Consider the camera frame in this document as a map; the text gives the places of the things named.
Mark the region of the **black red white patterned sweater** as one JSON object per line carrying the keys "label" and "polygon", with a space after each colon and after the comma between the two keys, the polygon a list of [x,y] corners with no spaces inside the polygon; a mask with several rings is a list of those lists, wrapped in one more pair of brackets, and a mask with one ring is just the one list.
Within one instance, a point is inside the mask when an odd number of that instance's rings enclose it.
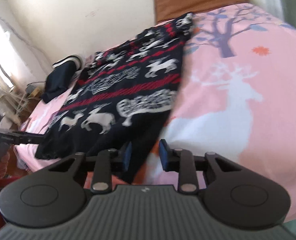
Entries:
{"label": "black red white patterned sweater", "polygon": [[35,157],[62,159],[75,152],[93,157],[130,142],[129,168],[116,176],[131,183],[173,108],[184,45],[193,28],[189,12],[97,52],[54,116]]}

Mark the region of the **navy white striped garment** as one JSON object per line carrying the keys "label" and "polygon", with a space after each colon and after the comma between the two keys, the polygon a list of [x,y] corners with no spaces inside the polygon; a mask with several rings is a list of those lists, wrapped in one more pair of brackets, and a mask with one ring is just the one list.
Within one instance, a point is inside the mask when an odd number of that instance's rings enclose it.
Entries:
{"label": "navy white striped garment", "polygon": [[83,66],[81,57],[70,55],[53,64],[53,71],[47,76],[41,99],[49,103],[64,93],[70,86],[77,71]]}

